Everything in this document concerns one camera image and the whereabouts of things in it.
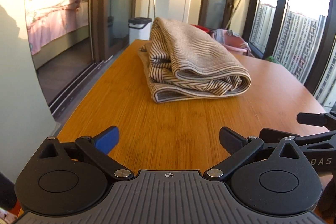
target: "trash can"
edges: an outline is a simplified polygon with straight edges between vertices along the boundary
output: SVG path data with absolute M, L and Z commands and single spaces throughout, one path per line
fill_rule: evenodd
M 151 18 L 136 17 L 128 20 L 129 43 L 136 39 L 149 40 L 151 32 Z

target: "crosshair marking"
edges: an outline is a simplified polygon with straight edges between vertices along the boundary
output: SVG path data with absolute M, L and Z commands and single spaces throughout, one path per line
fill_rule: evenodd
M 164 176 L 168 177 L 168 178 L 172 178 L 174 175 L 172 173 L 167 173 Z

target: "dark tile floor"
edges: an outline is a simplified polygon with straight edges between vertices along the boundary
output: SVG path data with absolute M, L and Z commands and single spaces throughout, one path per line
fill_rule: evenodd
M 87 38 L 40 67 L 37 77 L 47 103 L 50 104 L 91 63 L 91 45 Z

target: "brown striped fabric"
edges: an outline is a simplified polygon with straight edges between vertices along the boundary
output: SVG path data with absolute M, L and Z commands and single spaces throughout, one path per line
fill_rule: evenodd
M 150 40 L 138 55 L 156 103 L 235 96 L 251 85 L 247 69 L 192 25 L 156 18 Z

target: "ribbed gray plate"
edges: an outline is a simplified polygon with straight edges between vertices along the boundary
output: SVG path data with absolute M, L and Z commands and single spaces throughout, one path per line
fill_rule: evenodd
M 17 224 L 314 224 L 313 213 L 281 218 L 250 211 L 222 182 L 203 179 L 197 171 L 141 171 L 130 181 L 114 184 L 94 208 L 68 217 L 26 213 Z

